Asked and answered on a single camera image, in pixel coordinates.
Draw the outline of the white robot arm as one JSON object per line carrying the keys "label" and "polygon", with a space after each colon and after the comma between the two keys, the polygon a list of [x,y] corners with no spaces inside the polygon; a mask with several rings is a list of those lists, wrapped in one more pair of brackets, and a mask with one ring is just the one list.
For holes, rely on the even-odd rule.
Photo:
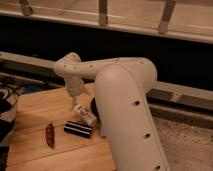
{"label": "white robot arm", "polygon": [[54,63],[68,94],[94,81],[95,102],[117,171],[171,171],[146,94],[157,81],[155,65],[143,57],[83,62],[70,53]]}

